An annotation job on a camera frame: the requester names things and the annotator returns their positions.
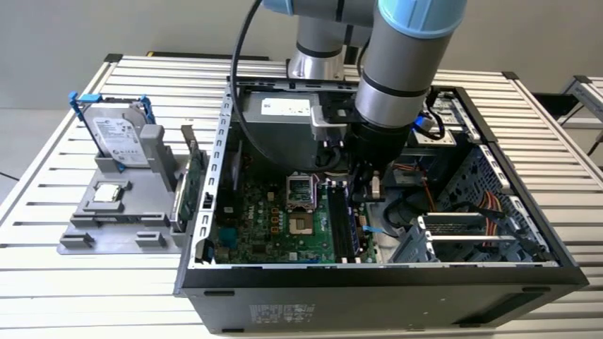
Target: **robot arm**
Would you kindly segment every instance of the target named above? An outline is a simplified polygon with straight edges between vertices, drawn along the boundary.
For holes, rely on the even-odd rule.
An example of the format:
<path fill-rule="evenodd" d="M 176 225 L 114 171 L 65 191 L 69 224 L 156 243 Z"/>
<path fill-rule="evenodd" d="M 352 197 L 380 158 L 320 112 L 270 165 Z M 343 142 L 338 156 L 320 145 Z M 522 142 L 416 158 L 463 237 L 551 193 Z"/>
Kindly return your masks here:
<path fill-rule="evenodd" d="M 362 32 L 372 26 L 355 99 L 366 124 L 351 130 L 355 154 L 372 168 L 400 154 L 466 5 L 467 0 L 264 0 L 271 10 L 303 16 L 290 62 L 295 78 L 338 80 L 344 28 Z"/>

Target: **orange wire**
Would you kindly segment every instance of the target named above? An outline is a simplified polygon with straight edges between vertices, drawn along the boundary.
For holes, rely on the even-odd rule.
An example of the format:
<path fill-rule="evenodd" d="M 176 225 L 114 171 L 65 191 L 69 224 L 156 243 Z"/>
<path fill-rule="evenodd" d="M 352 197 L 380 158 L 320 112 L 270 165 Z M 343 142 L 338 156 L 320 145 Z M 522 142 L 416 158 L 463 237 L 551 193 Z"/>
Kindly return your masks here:
<path fill-rule="evenodd" d="M 499 200 L 499 198 L 496 198 L 496 196 L 494 195 L 492 192 L 490 192 L 490 195 L 491 195 L 491 197 L 492 197 L 492 200 L 496 202 L 496 210 L 498 210 L 499 212 L 502 212 L 502 205 L 500 205 L 500 200 Z M 494 223 L 492 235 L 496 234 L 496 227 L 498 227 L 498 225 L 496 225 L 496 223 Z"/>
<path fill-rule="evenodd" d="M 431 192 L 430 192 L 430 188 L 427 186 L 427 179 L 423 178 L 423 187 L 426 188 L 426 195 L 427 195 L 427 199 L 430 202 L 430 211 L 435 212 L 435 204 L 434 204 L 434 198 L 431 197 Z"/>
<path fill-rule="evenodd" d="M 408 165 L 403 165 L 403 164 L 394 164 L 394 167 L 400 169 L 400 170 L 407 170 L 407 171 L 414 171 L 415 168 L 408 166 Z"/>
<path fill-rule="evenodd" d="M 486 199 L 486 202 L 487 202 L 486 208 L 490 209 L 491 208 L 491 200 L 490 200 L 490 192 L 488 191 L 483 192 L 483 198 Z M 492 224 L 490 222 L 490 219 L 486 218 L 486 235 L 491 235 L 491 232 L 492 232 Z"/>

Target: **aluminum table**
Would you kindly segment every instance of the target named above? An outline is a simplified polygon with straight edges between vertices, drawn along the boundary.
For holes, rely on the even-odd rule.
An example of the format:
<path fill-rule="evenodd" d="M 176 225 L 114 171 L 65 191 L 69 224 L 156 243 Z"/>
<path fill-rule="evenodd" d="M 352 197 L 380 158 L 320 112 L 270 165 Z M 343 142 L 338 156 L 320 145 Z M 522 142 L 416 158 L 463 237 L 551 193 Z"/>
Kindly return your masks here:
<path fill-rule="evenodd" d="M 124 56 L 104 62 L 84 93 L 139 97 L 175 153 L 192 124 L 214 142 L 230 60 Z M 240 76 L 284 77 L 284 63 L 240 61 Z M 354 67 L 346 70 L 358 80 Z M 439 71 L 463 86 L 591 285 L 498 329 L 314 333 L 312 338 L 603 338 L 603 174 L 524 85 L 502 72 Z M 69 112 L 0 206 L 0 338 L 211 337 L 188 300 L 172 296 L 179 255 L 60 256 L 56 244 L 95 172 L 95 144 Z M 307 338 L 308 333 L 254 338 Z"/>

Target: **label sticker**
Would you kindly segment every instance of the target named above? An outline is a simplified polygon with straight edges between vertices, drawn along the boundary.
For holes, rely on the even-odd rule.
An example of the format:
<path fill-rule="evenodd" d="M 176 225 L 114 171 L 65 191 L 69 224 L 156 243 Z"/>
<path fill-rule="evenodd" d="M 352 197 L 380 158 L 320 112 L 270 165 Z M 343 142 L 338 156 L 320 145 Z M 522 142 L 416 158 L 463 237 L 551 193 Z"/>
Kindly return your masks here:
<path fill-rule="evenodd" d="M 310 117 L 310 100 L 267 97 L 262 101 L 262 114 Z"/>
<path fill-rule="evenodd" d="M 310 323 L 316 304 L 250 305 L 254 323 Z"/>
<path fill-rule="evenodd" d="M 150 162 L 132 123 L 126 119 L 104 117 L 96 117 L 93 121 L 111 157 L 124 166 L 148 166 Z"/>

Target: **metal cylinder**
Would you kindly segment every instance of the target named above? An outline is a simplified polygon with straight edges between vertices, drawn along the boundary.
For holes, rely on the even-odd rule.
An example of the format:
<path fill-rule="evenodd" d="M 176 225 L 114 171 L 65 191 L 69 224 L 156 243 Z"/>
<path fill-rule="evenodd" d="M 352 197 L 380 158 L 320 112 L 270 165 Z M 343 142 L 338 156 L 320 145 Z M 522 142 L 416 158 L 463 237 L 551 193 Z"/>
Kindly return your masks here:
<path fill-rule="evenodd" d="M 454 12 L 454 20 L 440 19 L 443 27 L 438 27 L 438 23 L 426 25 L 430 19 L 444 18 L 442 9 L 447 4 L 443 1 L 379 2 L 355 106 L 363 118 L 380 127 L 394 129 L 410 125 L 422 109 L 454 29 L 460 23 L 458 16 L 463 13 L 462 10 Z M 402 3 L 408 5 L 404 11 L 400 11 Z M 415 16 L 423 20 L 420 28 L 434 29 L 416 29 Z"/>
<path fill-rule="evenodd" d="M 298 41 L 287 73 L 291 78 L 342 80 L 346 26 L 335 21 L 300 17 Z"/>

